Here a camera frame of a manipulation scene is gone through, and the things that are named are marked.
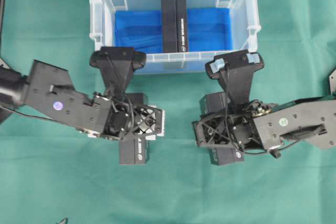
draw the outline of purple sticker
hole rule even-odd
[[[63,103],[61,102],[54,102],[53,105],[55,110],[62,110],[63,109]]]

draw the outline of metal bracket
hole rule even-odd
[[[330,93],[336,92],[336,69],[329,75]]]

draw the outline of white label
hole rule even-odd
[[[142,146],[141,139],[138,138],[138,153],[139,153],[139,154],[142,153],[142,148],[141,148],[141,146]]]
[[[282,127],[286,127],[286,126],[288,125],[288,119],[287,119],[287,118],[281,118],[281,119],[279,120],[279,124],[280,124],[280,126],[282,126]]]
[[[182,18],[181,18],[181,42],[182,42],[182,51],[185,52],[184,19]]]

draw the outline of black box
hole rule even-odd
[[[161,0],[163,52],[177,52],[176,0]]]

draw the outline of screw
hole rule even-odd
[[[211,136],[212,134],[214,134],[214,131],[213,131],[213,129],[212,128],[208,128],[208,134]]]

